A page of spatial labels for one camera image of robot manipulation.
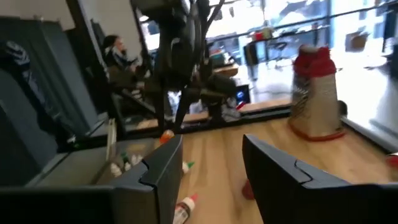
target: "wall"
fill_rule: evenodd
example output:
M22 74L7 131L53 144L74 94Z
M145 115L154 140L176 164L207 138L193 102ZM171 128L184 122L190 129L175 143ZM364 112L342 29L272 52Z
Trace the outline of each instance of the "wall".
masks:
M141 45L129 0L81 1L88 19L99 22L106 35L120 35L130 57L139 55ZM75 26L66 0L0 0L0 16L42 16L46 21L60 21L64 30Z
M90 1L86 8L95 12L91 13L92 18L101 24L105 35L121 36L129 56L139 55L141 45L129 0Z
M15 0L0 0L0 16L18 16L19 9Z

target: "wooden floor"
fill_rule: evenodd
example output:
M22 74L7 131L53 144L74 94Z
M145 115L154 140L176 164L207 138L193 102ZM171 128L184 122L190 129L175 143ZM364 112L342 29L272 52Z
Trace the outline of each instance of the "wooden floor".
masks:
M286 119L278 119L186 134L183 158L196 163L183 177L178 199L199 196L188 224L263 223L255 201L241 195L246 180L241 146L246 133L351 183L390 181L384 154L350 130L334 141L306 142L287 128Z

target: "white bottle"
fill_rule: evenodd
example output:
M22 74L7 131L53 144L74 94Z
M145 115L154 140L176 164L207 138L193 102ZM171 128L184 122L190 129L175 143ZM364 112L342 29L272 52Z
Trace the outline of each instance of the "white bottle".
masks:
M130 165L130 163L127 162L124 164L124 170L127 171L129 169L131 169L131 165Z
M189 219L195 208L197 198L198 195L194 194L191 197L184 198L182 202L175 206L173 224L184 224Z
M119 168L118 165L112 163L112 164L111 164L111 173L112 173L115 177L119 177L120 175L122 175L122 170Z

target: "glass window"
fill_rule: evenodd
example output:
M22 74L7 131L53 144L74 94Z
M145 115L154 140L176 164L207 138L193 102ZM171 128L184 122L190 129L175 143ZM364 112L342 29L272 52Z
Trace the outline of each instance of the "glass window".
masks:
M238 64L241 64L244 44L240 43L240 41L240 37L217 40L213 42L213 45L210 47L210 52L213 50L223 49L233 56Z
M330 46L333 50L352 52L354 38L361 36L365 40L365 51L380 54L383 32L384 15L378 14L375 9L339 16L331 20Z
M208 29L207 38L220 38L226 35L250 32L261 27L264 15L260 0L238 0L226 3Z
M265 1L264 17L274 27L326 16L327 0Z
M145 43L149 51L159 48L159 27L155 21L149 21L141 24L142 33L144 34Z
M318 21L318 25L322 25L323 21ZM317 31L312 30L313 23L300 24L297 26L281 28L275 31L275 34L281 32L296 31L295 35L287 37L280 37L275 40L268 42L260 42L257 44L257 56L261 62L267 60L274 60L277 57L282 58L293 58L297 55L297 50L303 44L324 46L326 45L326 29L327 27L318 29ZM282 50L275 46L281 43L286 43L286 47Z
M331 13L339 14L350 12L353 10L377 6L389 1L391 0L349 0L348 4L345 0L331 0Z

